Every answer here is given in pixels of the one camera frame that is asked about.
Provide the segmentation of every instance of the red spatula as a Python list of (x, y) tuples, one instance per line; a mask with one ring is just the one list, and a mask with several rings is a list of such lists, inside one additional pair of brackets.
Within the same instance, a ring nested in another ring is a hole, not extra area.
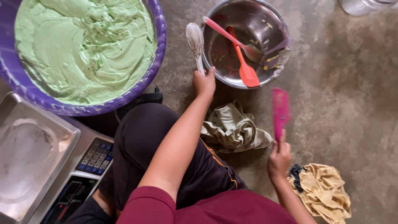
[(290, 120), (289, 95), (279, 88), (272, 88), (272, 108), (275, 130), (275, 141), (279, 142), (282, 129)]
[[(236, 39), (235, 32), (232, 27), (227, 27), (228, 33)], [(240, 51), (240, 47), (233, 43), (236, 53), (238, 54), (240, 60), (240, 69), (239, 69), (239, 76), (242, 79), (243, 84), (247, 87), (255, 87), (260, 85), (260, 81), (256, 75), (256, 72), (252, 67), (246, 64), (245, 59), (243, 58), (242, 52)]]

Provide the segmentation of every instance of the scale keypad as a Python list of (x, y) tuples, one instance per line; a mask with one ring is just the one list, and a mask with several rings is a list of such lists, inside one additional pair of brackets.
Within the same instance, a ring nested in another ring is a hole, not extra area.
[(76, 170), (101, 176), (113, 159), (113, 143), (95, 138)]

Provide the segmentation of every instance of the maroon shirt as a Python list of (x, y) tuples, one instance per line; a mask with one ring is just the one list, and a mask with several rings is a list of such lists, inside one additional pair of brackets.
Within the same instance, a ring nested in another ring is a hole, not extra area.
[(171, 196), (157, 187), (139, 187), (131, 193), (117, 224), (131, 223), (297, 224), (279, 204), (250, 191), (226, 191), (176, 210)]

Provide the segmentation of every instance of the orange silicone spatula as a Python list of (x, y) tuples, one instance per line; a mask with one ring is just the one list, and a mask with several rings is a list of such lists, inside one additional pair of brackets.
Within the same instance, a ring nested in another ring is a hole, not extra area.
[[(232, 27), (227, 27), (228, 33), (233, 36), (236, 39), (234, 29)], [(245, 59), (243, 58), (242, 52), (240, 51), (240, 47), (233, 43), (236, 53), (238, 54), (239, 60), (240, 60), (240, 69), (239, 69), (239, 75), (240, 79), (242, 79), (243, 84), (245, 84), (247, 87), (255, 87), (260, 85), (260, 81), (258, 80), (258, 77), (256, 75), (256, 72), (252, 67), (250, 67), (248, 64), (246, 64)]]

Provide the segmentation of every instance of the frosting residue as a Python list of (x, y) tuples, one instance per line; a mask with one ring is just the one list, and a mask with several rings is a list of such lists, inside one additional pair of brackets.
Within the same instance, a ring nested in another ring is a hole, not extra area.
[(16, 49), (32, 81), (57, 100), (112, 100), (143, 77), (156, 50), (141, 0), (23, 0)]

